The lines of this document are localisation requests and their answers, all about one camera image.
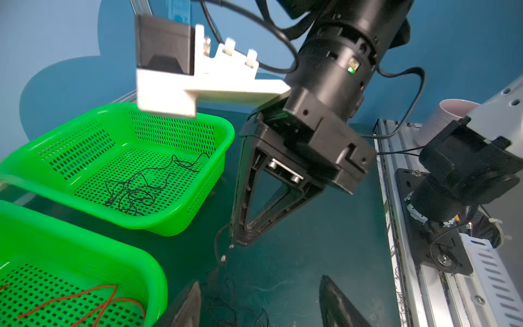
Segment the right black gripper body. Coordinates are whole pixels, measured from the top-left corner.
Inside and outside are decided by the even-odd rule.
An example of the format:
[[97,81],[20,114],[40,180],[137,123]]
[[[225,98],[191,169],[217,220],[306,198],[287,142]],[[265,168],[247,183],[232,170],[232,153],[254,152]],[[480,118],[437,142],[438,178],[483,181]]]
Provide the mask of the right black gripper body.
[[250,115],[242,137],[269,146],[266,153],[294,172],[353,194],[376,151],[328,106],[304,88],[292,88]]

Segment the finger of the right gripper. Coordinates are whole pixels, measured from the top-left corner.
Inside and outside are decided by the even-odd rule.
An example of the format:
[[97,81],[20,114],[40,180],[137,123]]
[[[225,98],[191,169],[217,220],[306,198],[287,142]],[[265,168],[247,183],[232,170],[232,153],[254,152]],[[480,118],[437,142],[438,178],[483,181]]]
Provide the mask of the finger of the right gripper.
[[259,150],[259,144],[260,139],[254,136],[247,136],[242,139],[238,178],[231,218],[232,239],[237,245],[248,245],[251,242],[251,232],[247,227],[247,214],[249,213],[256,176],[262,165],[262,152]]
[[261,212],[249,221],[252,195],[242,203],[242,246],[248,247],[267,233],[281,220],[313,200],[325,190],[325,185],[316,180],[300,183],[281,180],[281,186],[265,203]]

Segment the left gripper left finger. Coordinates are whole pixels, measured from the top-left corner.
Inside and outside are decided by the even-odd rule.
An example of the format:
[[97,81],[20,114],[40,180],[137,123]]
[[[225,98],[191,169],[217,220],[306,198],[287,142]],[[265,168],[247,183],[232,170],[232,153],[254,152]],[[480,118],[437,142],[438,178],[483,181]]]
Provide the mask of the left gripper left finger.
[[193,281],[177,296],[155,323],[158,327],[199,327],[202,293],[198,281]]

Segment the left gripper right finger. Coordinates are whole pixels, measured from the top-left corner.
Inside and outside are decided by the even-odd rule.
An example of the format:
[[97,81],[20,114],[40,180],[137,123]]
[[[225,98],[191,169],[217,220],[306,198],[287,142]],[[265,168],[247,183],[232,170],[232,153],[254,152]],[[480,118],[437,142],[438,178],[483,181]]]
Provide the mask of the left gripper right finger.
[[319,304],[325,327],[370,327],[369,322],[327,275],[320,281]]

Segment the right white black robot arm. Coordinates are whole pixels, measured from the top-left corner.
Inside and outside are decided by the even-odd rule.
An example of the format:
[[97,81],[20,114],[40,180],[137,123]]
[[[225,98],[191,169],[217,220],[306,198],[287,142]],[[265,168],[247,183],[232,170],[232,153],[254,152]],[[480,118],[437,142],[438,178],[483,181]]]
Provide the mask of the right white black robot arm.
[[265,1],[252,19],[291,46],[288,90],[256,108],[242,151],[231,237],[247,247],[334,187],[354,193],[373,168],[378,139],[353,118],[390,109],[405,123],[424,91],[486,99],[522,69],[521,1],[282,1],[294,20],[276,26]]

